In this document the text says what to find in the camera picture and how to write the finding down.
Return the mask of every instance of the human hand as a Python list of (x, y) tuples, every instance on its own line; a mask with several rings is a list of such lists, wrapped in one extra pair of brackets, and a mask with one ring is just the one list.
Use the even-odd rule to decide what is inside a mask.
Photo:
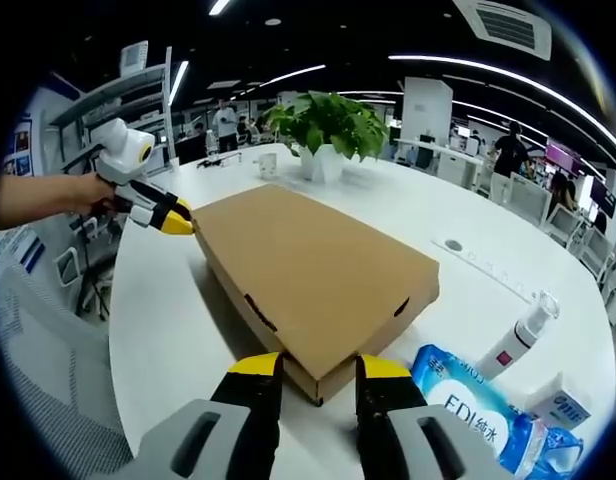
[(113, 209), (112, 201), (115, 198), (115, 189), (112, 185), (102, 180), (96, 173), (87, 173), (73, 178), (73, 206), (72, 211), (81, 215), (87, 215), (93, 206), (103, 201), (108, 209)]

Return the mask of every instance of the blue packaging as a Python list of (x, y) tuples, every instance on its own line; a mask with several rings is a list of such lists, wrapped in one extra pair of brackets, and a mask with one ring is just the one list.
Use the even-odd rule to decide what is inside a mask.
[(480, 432), (499, 463), (515, 478), (570, 478), (583, 451), (583, 441), (561, 428), (510, 405), (468, 363), (434, 345), (419, 349), (412, 379), (429, 405), (444, 405)]

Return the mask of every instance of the potted plant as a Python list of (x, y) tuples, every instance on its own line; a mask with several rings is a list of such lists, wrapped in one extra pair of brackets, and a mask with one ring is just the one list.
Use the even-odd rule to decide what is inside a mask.
[[(295, 105), (276, 105), (265, 115), (271, 131), (283, 135), (292, 154), (301, 158), (304, 177), (321, 183), (339, 179), (346, 158), (377, 157), (388, 137), (388, 127), (371, 108), (336, 93), (309, 92)], [(291, 147), (293, 141), (299, 152)]]

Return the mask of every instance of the white table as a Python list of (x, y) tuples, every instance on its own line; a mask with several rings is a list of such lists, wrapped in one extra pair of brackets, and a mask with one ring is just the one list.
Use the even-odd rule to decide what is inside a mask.
[[(592, 417), (576, 433), (589, 446), (609, 420), (615, 399), (610, 328), (592, 276), (566, 250), (529, 223), (482, 197), (384, 161), (349, 163), (340, 182), (300, 177), (298, 159), (279, 144), (242, 150), (223, 168), (188, 164), (153, 181), (193, 208), (264, 182), (254, 159), (278, 152), (276, 183), (308, 195), (416, 247), (440, 263), (439, 299), (383, 356), (414, 360), (436, 343), (479, 358), (527, 304), (433, 241), (456, 239), (528, 287), (559, 300), (561, 317), (501, 377), (530, 393), (563, 370), (594, 399)], [(133, 453), (143, 434), (195, 398), (210, 398), (236, 359), (262, 352), (209, 272), (193, 237), (173, 237), (128, 223), (119, 249), (110, 316), (113, 384)], [(284, 386), (281, 443), (273, 478), (362, 478), (353, 431), (354, 382), (321, 408)]]
[[(481, 158), (473, 157), (472, 155), (453, 150), (449, 147), (442, 147), (441, 145), (436, 145), (430, 142), (422, 142), (421, 140), (406, 140), (403, 138), (398, 138), (397, 141), (405, 145), (414, 145), (419, 148), (427, 148), (428, 150), (439, 152), (441, 157), (439, 159), (439, 171), (437, 172), (437, 177), (451, 181), (456, 185), (461, 185), (468, 190), (477, 190), (479, 174), (481, 173), (481, 168), (484, 164), (484, 161)], [(466, 162), (466, 172), (462, 170), (459, 179), (455, 178), (457, 176), (455, 172), (457, 167), (454, 165), (454, 163), (456, 163), (455, 159)]]

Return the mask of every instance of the black ceiling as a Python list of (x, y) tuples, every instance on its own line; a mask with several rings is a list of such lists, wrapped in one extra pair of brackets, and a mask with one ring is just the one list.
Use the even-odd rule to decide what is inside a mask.
[[(499, 111), (535, 126), (566, 143), (590, 161), (608, 162), (598, 142), (616, 159), (616, 147), (589, 122), (551, 97), (515, 80), (448, 64), (389, 61), (391, 54), (431, 54), (480, 61), (530, 77), (572, 99), (616, 132), (616, 16), (595, 2), (548, 2), (540, 5), (577, 32), (610, 78), (610, 105), (603, 108), (582, 74), (585, 57), (573, 56), (553, 29), (549, 62), (504, 46), (478, 40), (451, 0), (361, 2), (358, 0), (232, 0), (219, 17), (209, 17), (215, 0), (171, 1), (153, 9), (147, 2), (91, 2), (84, 13), (86, 30), (75, 31), (71, 52), (56, 69), (79, 88), (90, 90), (118, 75), (119, 51), (149, 40), (149, 64), (164, 61), (173, 47), (173, 61), (190, 61), (190, 68), (173, 109), (191, 107), (195, 100), (231, 96), (249, 82), (265, 82), (302, 68), (327, 68), (255, 90), (243, 99), (274, 96), (280, 90), (398, 90), (405, 76), (444, 78), (454, 98)], [(523, 1), (506, 0), (530, 10)], [(281, 25), (265, 21), (278, 18)], [(503, 87), (535, 100), (539, 108), (502, 90), (453, 80), (443, 75), (474, 79)], [(218, 80), (240, 80), (228, 90), (207, 90)], [(490, 121), (501, 119), (485, 112)], [(551, 110), (586, 131), (581, 134)], [(533, 137), (543, 140), (541, 136)]]

